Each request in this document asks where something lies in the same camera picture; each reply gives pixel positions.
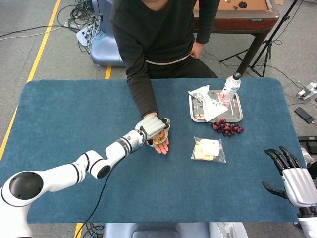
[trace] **black cable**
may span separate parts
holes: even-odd
[[[215,57],[218,61],[220,61],[220,59],[219,59],[217,56],[215,56],[215,55],[213,55],[212,53],[209,53],[209,52],[206,51],[205,45],[203,45],[203,47],[204,47],[204,51],[206,52],[206,54],[208,54],[208,55],[210,55],[210,56],[213,56],[213,57]]]
[[[308,100],[304,103],[292,103],[292,104],[287,104],[288,106],[292,106],[292,105],[298,105],[298,104],[306,104],[306,103],[309,103],[311,101],[310,98],[308,98]]]
[[[274,66],[271,66],[271,65],[266,65],[266,66],[267,66],[267,67],[271,67],[271,68],[275,68],[277,71],[279,71],[280,73],[282,73],[286,78],[288,78],[291,82],[293,82],[296,87],[302,89],[302,87],[297,86],[297,85],[296,85],[296,82],[295,82],[294,80],[292,80],[290,77],[288,77],[282,70],[280,70],[280,69],[278,69],[278,68],[276,68],[276,67],[274,67]]]
[[[90,223],[90,228],[88,227],[87,223],[85,224],[86,226],[86,232],[84,233],[84,235],[82,236],[82,238],[85,238],[87,234],[89,234],[89,238],[90,237],[95,237],[95,238],[103,238],[104,234],[101,234],[99,232],[101,232],[105,227],[103,226],[103,224],[100,224],[98,226],[95,226],[94,223]]]
[[[288,25],[289,25],[289,24],[292,22],[292,20],[294,19],[295,15],[296,15],[296,13],[297,13],[297,11],[298,11],[298,9],[301,7],[301,5],[303,4],[303,2],[304,2],[304,0],[302,0],[301,4],[299,4],[299,6],[298,6],[298,8],[296,9],[296,11],[295,11],[295,13],[294,13],[292,19],[287,23],[287,25],[285,26],[285,28],[284,28],[284,30],[282,31],[282,33],[279,34],[279,36],[278,36],[275,40],[273,40],[273,42],[277,41],[278,38],[280,38],[280,36],[284,33],[284,31],[286,30],[286,28],[288,27]]]
[[[90,216],[89,216],[89,217],[87,218],[87,220],[84,222],[84,224],[82,224],[82,226],[81,226],[81,228],[78,230],[78,232],[77,232],[75,238],[78,237],[79,232],[83,229],[84,225],[87,224],[87,222],[89,221],[89,219],[93,216],[93,214],[94,214],[95,211],[97,210],[97,208],[98,208],[98,206],[99,206],[99,203],[100,203],[100,201],[101,201],[101,197],[102,197],[102,195],[103,195],[103,192],[104,192],[104,190],[105,190],[106,184],[107,184],[107,182],[108,182],[108,179],[109,179],[109,177],[110,177],[112,171],[114,170],[114,168],[115,168],[123,159],[124,159],[124,157],[123,157],[122,159],[120,159],[120,160],[118,161],[118,163],[116,163],[116,164],[112,167],[112,170],[110,170],[110,172],[109,172],[109,174],[108,174],[108,176],[107,176],[107,178],[106,178],[106,180],[105,180],[104,186],[103,186],[103,188],[102,188],[102,190],[101,190],[101,192],[100,192],[98,202],[97,202],[97,204],[96,204],[96,206],[95,206],[93,212],[90,214]]]
[[[77,40],[77,43],[78,43],[78,47],[79,47],[79,49],[80,49],[81,52],[87,52],[87,53],[89,54],[87,48],[86,48],[85,46],[83,46],[82,44],[80,44],[80,43],[79,43],[79,40]]]
[[[264,64],[265,64],[265,56],[263,56],[263,57],[259,60],[259,62],[261,62],[261,61],[263,61],[262,64],[258,64],[258,65],[255,65],[255,66],[254,66],[254,67],[259,67],[259,66],[260,66],[260,68],[259,68],[258,70],[255,70],[254,67],[253,67],[253,70],[256,71],[257,73],[261,70],[261,68],[262,68],[262,67],[264,66]]]
[[[38,29],[38,28],[43,28],[43,27],[60,27],[59,25],[52,25],[52,26],[37,26],[37,27],[33,27],[33,28],[28,28],[28,29],[25,29],[25,30],[19,30],[19,31],[12,31],[12,32],[9,32],[9,33],[6,33],[4,35],[1,35],[1,37],[4,37],[4,36],[8,36],[8,35],[11,35],[11,34],[14,34],[14,33],[18,33],[18,32],[23,32],[23,31],[29,31],[29,30],[34,30],[34,29]]]
[[[282,41],[281,41],[281,40],[273,40],[272,42],[273,42],[274,44],[278,45],[278,46],[282,45]]]
[[[58,14],[57,14],[57,22],[58,22],[61,26],[64,26],[64,25],[62,25],[61,22],[59,21],[59,14],[60,14],[65,8],[70,7],[70,6],[74,6],[74,5],[68,5],[68,6],[63,7],[61,10],[59,10],[59,12],[58,12]],[[76,33],[76,30],[77,30],[77,29],[76,29],[76,28],[73,28],[73,27],[70,27],[69,24],[68,24],[68,27],[67,27],[67,28],[70,29],[72,32]]]

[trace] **black sweater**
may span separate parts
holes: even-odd
[[[145,59],[172,62],[188,55],[195,40],[196,0],[169,0],[153,11],[141,0],[114,0],[110,15],[113,33],[126,67],[130,91],[141,116],[158,112]],[[196,42],[209,41],[219,0],[200,0]]]

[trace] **person's arm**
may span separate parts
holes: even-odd
[[[147,74],[142,45],[132,36],[112,25],[120,56],[126,67],[128,85],[136,101],[141,117],[158,113],[154,92]]]
[[[216,18],[220,0],[199,0],[199,26],[196,42],[206,44],[209,41],[212,26]]]

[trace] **gray floor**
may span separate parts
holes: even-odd
[[[285,0],[284,6],[279,6],[283,16],[291,4]],[[61,2],[59,9],[72,4],[72,0]],[[41,0],[0,0],[0,35],[6,32],[26,29],[39,25],[47,25],[51,17],[55,1]],[[273,44],[272,59],[268,64],[284,71],[290,78],[304,85],[314,81],[317,75],[316,22],[317,4],[304,2],[297,15],[280,37],[282,45]],[[60,15],[67,21],[69,11]],[[25,36],[45,32],[45,28],[15,34]],[[222,59],[226,56],[247,48],[252,41],[250,35],[212,34],[206,50]],[[2,142],[13,112],[19,100],[21,90],[31,71],[33,62],[42,42],[43,35],[0,41],[0,141]],[[219,77],[228,77],[236,66],[219,64],[215,57],[205,53],[202,60],[213,69]],[[226,64],[238,65],[238,59],[230,59]],[[105,78],[105,67],[95,66],[89,55],[79,51],[75,35],[67,29],[59,29],[50,33],[42,57],[36,69],[33,80],[41,79],[100,79]],[[276,69],[268,67],[266,77],[277,78],[285,86],[285,92],[295,95],[298,92],[293,84]],[[111,79],[125,78],[123,68],[114,67]],[[289,104],[301,102],[287,97]],[[300,105],[314,118],[317,118],[317,103]],[[296,132],[299,136],[317,136],[317,127],[306,124],[294,110],[299,105],[290,106],[290,113]],[[40,224],[32,225],[35,238],[74,237],[75,224]],[[280,223],[245,223],[250,238],[302,238],[302,232],[292,224]]]

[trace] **metal tray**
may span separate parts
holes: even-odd
[[[218,95],[221,92],[221,90],[209,90],[208,95],[216,99],[218,101]],[[192,96],[189,96],[189,109],[190,109],[190,116],[193,121],[195,122],[205,122],[205,119],[199,119],[197,118],[197,114],[204,115],[203,111],[203,105]],[[218,117],[214,118],[213,120],[209,122],[217,121],[220,118],[226,119],[227,122],[238,122],[241,121],[243,118],[241,104],[239,95],[237,93],[234,94],[233,100],[230,102],[230,104],[227,105],[228,109],[226,112],[220,114]]]

